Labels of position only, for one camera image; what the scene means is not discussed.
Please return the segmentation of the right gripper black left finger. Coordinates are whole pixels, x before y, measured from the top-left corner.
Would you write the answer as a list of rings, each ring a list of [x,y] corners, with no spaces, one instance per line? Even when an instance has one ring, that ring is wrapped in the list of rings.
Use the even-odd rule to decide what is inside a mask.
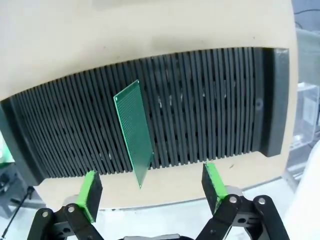
[[[66,240],[75,236],[78,240],[102,240],[93,223],[97,219],[103,186],[98,172],[89,171],[84,178],[75,202],[54,212],[50,208],[39,209],[29,230],[31,240]]]

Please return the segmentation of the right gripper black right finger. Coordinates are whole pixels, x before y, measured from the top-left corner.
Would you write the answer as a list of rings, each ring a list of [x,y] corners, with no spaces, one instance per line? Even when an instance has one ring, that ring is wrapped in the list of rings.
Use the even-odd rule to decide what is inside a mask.
[[[224,240],[231,228],[244,228],[251,240],[288,240],[289,235],[271,197],[253,200],[228,193],[214,163],[204,163],[202,188],[212,218],[201,231],[203,240]]]

